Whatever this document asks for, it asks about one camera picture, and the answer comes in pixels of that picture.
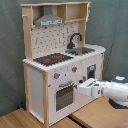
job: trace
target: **wooden play kitchen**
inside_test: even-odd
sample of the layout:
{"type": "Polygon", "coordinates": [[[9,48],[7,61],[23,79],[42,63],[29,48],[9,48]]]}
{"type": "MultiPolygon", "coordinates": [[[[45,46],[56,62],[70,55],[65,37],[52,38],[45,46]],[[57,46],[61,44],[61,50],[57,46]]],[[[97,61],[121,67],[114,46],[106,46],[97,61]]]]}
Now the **wooden play kitchen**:
{"type": "Polygon", "coordinates": [[[105,49],[85,45],[90,2],[21,6],[26,107],[48,128],[94,100],[74,86],[102,79],[105,49]]]}

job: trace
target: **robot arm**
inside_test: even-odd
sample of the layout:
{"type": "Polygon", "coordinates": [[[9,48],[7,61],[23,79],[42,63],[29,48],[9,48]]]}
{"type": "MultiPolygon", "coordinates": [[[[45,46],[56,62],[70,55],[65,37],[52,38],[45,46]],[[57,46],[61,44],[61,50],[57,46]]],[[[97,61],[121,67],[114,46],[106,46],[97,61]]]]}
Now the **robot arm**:
{"type": "Polygon", "coordinates": [[[114,81],[105,82],[88,79],[77,86],[78,93],[93,98],[107,97],[114,108],[128,108],[128,83],[124,77],[116,77],[114,81]]]}

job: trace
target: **wooden table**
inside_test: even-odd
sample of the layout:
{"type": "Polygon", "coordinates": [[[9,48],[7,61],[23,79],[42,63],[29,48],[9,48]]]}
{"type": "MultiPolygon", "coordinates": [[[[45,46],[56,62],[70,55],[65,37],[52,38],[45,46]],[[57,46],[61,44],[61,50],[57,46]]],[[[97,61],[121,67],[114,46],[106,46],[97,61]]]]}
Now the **wooden table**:
{"type": "MultiPolygon", "coordinates": [[[[23,109],[0,118],[0,128],[44,128],[37,119],[23,109]]],[[[69,118],[64,118],[50,128],[81,128],[69,118]]]]}
{"type": "Polygon", "coordinates": [[[128,118],[128,109],[114,109],[107,98],[99,98],[71,114],[87,128],[115,128],[128,118]]]}

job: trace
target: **faucet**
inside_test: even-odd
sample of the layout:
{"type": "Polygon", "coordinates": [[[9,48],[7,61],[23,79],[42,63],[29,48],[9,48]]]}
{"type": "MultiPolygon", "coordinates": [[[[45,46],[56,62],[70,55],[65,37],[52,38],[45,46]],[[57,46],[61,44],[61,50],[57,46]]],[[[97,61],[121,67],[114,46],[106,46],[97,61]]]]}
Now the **faucet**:
{"type": "Polygon", "coordinates": [[[73,40],[73,37],[75,35],[79,35],[80,36],[80,41],[82,41],[82,35],[80,33],[74,33],[71,38],[70,38],[70,43],[67,45],[67,48],[68,49],[72,49],[73,47],[75,47],[75,44],[73,44],[72,40],[73,40]]]}

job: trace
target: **stovetop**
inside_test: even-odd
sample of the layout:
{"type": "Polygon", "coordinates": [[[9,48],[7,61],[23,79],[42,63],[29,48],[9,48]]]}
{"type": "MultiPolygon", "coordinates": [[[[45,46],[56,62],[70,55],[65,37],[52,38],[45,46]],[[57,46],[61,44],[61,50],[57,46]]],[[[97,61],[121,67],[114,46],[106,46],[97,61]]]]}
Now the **stovetop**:
{"type": "Polygon", "coordinates": [[[37,62],[39,64],[42,64],[48,67],[57,63],[67,61],[69,59],[73,59],[73,57],[70,57],[61,53],[54,53],[54,54],[50,54],[40,58],[36,58],[34,59],[34,62],[37,62]]]}

